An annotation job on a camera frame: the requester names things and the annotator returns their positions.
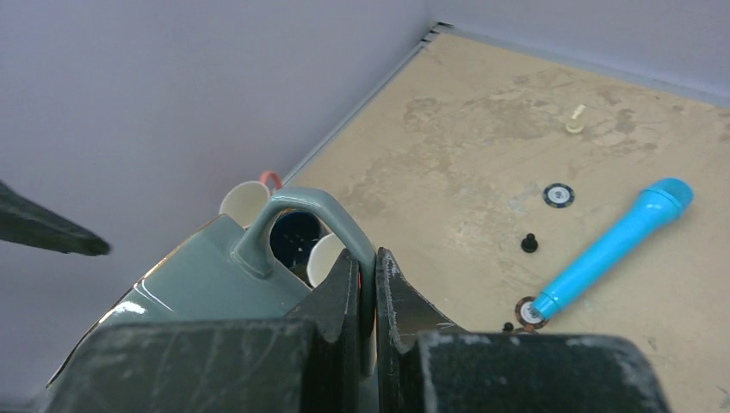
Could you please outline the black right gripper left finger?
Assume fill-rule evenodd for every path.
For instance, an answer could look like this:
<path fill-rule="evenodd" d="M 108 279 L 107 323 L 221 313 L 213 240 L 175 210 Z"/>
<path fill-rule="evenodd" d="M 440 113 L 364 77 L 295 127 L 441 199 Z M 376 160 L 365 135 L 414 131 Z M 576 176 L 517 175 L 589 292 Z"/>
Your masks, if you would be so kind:
<path fill-rule="evenodd" d="M 283 317 L 124 324 L 64 369 L 49 412 L 355 412 L 359 265 L 343 251 Z"/>

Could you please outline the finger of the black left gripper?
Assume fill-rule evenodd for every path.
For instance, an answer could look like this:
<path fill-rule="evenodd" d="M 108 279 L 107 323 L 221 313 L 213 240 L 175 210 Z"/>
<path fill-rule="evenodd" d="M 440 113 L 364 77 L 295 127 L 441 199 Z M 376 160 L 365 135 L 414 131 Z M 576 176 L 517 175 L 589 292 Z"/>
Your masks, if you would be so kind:
<path fill-rule="evenodd" d="M 94 232 L 19 195 L 1 182 L 1 239 L 63 254 L 106 256 L 110 244 Z"/>

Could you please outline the navy blue mug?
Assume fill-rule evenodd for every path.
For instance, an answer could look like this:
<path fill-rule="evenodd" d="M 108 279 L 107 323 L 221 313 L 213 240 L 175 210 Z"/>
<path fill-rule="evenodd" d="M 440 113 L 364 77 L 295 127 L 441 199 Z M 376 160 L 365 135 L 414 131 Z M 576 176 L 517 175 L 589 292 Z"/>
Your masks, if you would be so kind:
<path fill-rule="evenodd" d="M 306 265 L 314 245 L 328 231 L 320 219 L 309 212 L 284 213 L 274 224 L 269 245 L 275 258 L 287 268 Z"/>

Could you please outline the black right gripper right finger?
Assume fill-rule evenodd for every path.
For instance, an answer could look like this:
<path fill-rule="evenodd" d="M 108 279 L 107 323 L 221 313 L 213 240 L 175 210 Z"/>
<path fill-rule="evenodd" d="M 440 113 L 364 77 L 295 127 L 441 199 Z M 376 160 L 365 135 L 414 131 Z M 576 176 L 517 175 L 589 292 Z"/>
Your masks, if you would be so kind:
<path fill-rule="evenodd" d="M 374 273 L 383 412 L 667 412 L 646 356 L 618 336 L 469 332 L 380 248 Z"/>

